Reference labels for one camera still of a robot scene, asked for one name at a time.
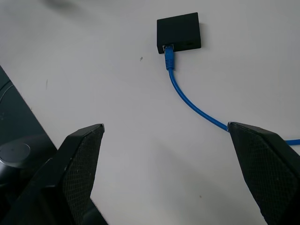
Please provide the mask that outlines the black network switch box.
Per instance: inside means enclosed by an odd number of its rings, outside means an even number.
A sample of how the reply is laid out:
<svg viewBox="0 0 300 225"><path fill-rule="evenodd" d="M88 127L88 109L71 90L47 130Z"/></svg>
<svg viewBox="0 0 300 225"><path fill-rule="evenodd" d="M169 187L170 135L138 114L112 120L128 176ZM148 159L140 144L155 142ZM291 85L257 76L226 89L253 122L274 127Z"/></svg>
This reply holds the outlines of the black network switch box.
<svg viewBox="0 0 300 225"><path fill-rule="evenodd" d="M171 45L174 52L200 49L201 33L198 13L157 20L157 50L163 54Z"/></svg>

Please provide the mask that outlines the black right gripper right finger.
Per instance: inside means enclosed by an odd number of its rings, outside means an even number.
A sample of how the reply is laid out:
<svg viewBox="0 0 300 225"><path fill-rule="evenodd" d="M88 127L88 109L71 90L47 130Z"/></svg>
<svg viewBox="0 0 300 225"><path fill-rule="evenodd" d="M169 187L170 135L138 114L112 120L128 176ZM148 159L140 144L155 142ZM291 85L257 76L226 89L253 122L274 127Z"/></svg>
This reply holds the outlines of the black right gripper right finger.
<svg viewBox="0 0 300 225"><path fill-rule="evenodd" d="M300 155L278 134L227 125L244 181L268 225L300 225Z"/></svg>

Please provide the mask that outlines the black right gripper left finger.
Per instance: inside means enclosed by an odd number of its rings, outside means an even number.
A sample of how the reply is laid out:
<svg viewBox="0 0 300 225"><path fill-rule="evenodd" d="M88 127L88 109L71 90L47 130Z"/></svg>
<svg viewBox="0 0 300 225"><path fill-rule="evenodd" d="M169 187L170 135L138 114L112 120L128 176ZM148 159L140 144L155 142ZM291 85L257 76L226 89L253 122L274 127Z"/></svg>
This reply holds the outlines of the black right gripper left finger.
<svg viewBox="0 0 300 225"><path fill-rule="evenodd" d="M104 125L68 135L23 191L0 205L0 225L103 225L92 202Z"/></svg>

